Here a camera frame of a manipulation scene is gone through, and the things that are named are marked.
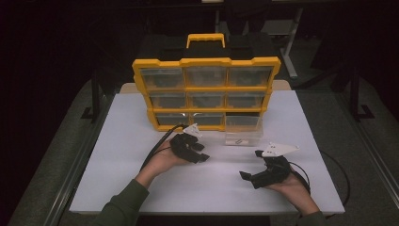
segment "white tag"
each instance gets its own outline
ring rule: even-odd
[[[270,142],[269,145],[267,145],[266,150],[263,151],[262,157],[277,157],[299,150],[298,146]]]
[[[200,130],[196,123],[183,129],[183,132],[185,132],[188,135],[194,136],[194,137],[198,137],[198,138],[202,137],[202,134],[200,133]]]

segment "dark background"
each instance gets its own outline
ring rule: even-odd
[[[144,2],[1,1],[0,225],[7,224],[73,98],[94,71],[103,90],[112,93],[133,81],[131,64],[145,33],[214,29],[214,13],[207,10],[153,11],[151,27],[144,23],[145,11],[94,10]],[[305,8],[298,37],[323,39],[315,68],[327,70],[342,60],[357,66],[399,119],[399,37],[394,32],[398,7],[389,1],[366,2]],[[271,15],[293,11],[279,10]]]

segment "yellow carrying handle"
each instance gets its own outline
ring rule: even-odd
[[[224,35],[222,33],[215,33],[215,34],[191,34],[188,35],[187,38],[187,45],[185,46],[186,49],[190,47],[190,42],[192,40],[220,40],[222,42],[223,48],[225,47],[224,42]]]

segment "left hand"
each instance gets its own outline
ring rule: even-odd
[[[170,148],[169,140],[161,144],[145,168],[150,168],[156,175],[170,170],[174,166],[184,165],[188,161],[176,156]]]
[[[170,170],[174,166],[187,163],[189,162],[173,153],[169,140],[167,140],[156,150],[150,162],[137,175],[136,180],[143,186],[149,187],[152,180],[159,174]]]

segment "right hand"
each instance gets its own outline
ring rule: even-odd
[[[283,182],[266,186],[265,188],[278,191],[278,193],[282,194],[302,216],[320,211],[317,204],[311,198],[311,194],[309,194],[308,190],[292,173]]]

